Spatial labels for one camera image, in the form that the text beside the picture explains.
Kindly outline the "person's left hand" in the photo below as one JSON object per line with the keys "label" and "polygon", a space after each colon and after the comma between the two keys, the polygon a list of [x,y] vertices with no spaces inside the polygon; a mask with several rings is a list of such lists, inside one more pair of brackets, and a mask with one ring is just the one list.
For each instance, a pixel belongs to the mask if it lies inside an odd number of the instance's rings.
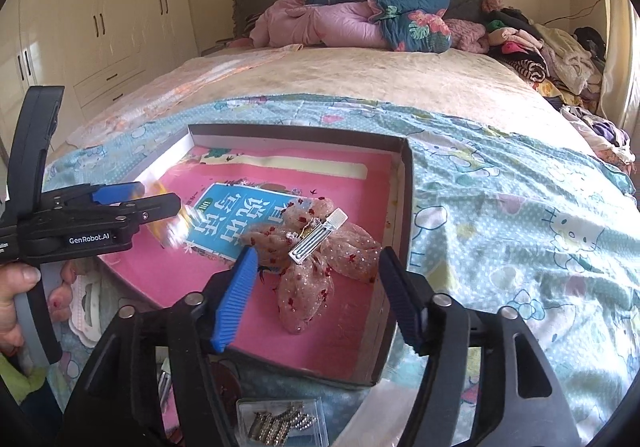
{"label": "person's left hand", "polygon": [[[15,355],[25,343],[21,327],[17,323],[14,297],[34,289],[40,277],[37,268],[23,263],[6,264],[1,267],[0,337],[1,353],[4,356]],[[66,262],[61,271],[61,285],[54,289],[49,297],[49,314],[53,323],[62,323],[70,318],[72,285],[76,277],[74,262]]]}

